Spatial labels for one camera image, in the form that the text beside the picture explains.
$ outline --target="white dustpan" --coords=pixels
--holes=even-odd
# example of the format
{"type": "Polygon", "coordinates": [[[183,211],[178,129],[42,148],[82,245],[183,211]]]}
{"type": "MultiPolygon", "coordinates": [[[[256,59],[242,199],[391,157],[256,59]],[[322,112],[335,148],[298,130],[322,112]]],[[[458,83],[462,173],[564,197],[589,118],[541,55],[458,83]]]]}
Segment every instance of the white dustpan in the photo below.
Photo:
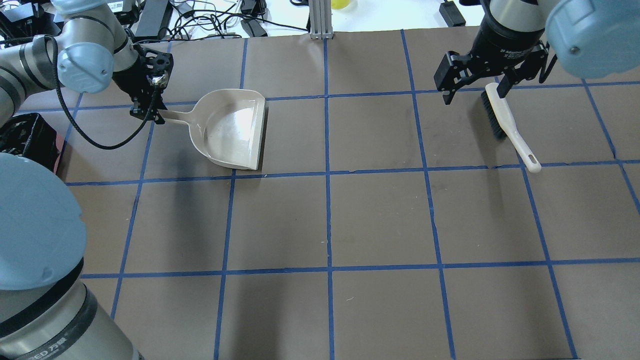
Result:
{"type": "Polygon", "coordinates": [[[257,170],[265,105],[253,90],[223,89],[203,96],[188,113],[158,112],[168,122],[187,124],[193,146],[213,163],[257,170]]]}

